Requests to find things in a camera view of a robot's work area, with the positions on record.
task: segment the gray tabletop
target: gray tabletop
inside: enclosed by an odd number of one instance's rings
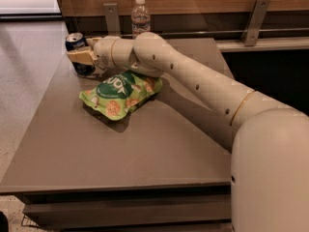
[[[173,40],[178,51],[231,76],[212,39]],[[105,72],[103,78],[121,72]],[[165,74],[163,89],[119,122],[78,98],[100,80],[63,57],[0,185],[2,193],[143,189],[230,182],[232,129]]]

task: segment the robotic arm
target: robotic arm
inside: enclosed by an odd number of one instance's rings
[[[309,119],[306,115],[190,59],[160,36],[88,42],[88,64],[167,72],[238,130],[232,153],[232,223],[237,232],[309,228]],[[78,59],[78,53],[68,53]],[[79,57],[80,63],[86,63]]]

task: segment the clear water bottle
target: clear water bottle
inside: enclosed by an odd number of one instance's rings
[[[151,31],[151,16],[145,5],[145,0],[135,0],[135,6],[132,10],[132,36],[135,39],[144,32]]]

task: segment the metal bracket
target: metal bracket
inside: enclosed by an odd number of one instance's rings
[[[245,46],[256,45],[269,3],[270,0],[256,1],[249,23],[241,36],[241,41]]]
[[[120,30],[117,3],[105,3],[104,14],[105,14],[108,35],[120,36],[121,30]]]

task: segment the green bag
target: green bag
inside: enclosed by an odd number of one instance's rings
[[[79,98],[107,118],[121,120],[161,88],[159,77],[126,71],[104,80],[93,90],[80,92]]]

